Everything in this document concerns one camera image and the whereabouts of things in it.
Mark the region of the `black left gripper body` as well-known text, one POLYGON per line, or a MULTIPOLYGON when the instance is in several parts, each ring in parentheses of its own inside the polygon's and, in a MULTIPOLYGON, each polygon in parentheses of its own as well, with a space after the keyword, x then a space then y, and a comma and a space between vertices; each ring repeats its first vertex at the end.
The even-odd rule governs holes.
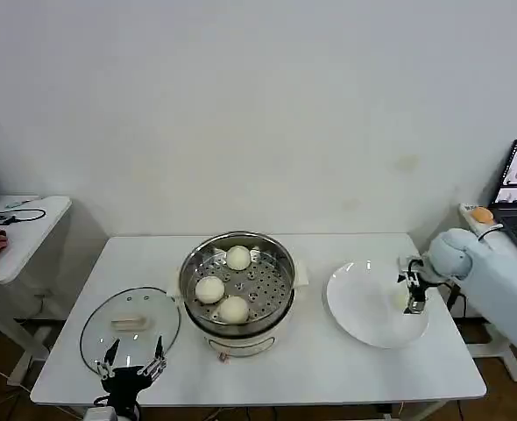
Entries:
POLYGON ((133 408, 138 394, 152 385, 152 377, 142 367, 115 368, 102 378, 103 390, 108 393, 107 404, 114 408, 133 408))

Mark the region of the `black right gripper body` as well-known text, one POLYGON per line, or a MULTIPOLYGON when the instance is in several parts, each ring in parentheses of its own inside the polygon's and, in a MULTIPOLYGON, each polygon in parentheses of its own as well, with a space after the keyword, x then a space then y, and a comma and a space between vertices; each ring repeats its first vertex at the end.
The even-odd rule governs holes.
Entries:
POLYGON ((409 287, 410 288, 427 288, 428 282, 424 278, 425 266, 422 259, 412 259, 409 262, 409 287))

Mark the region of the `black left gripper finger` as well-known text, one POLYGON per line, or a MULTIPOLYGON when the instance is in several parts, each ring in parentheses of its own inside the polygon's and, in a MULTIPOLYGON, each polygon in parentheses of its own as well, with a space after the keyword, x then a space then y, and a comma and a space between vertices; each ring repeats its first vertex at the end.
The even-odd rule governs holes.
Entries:
POLYGON ((115 339, 105 352, 103 358, 96 361, 96 372, 101 379, 107 379, 113 375, 113 365, 119 345, 120 339, 115 339))
POLYGON ((166 354, 163 347, 162 337, 159 336, 153 359, 138 370, 137 374, 147 378, 158 378, 166 368, 166 354))

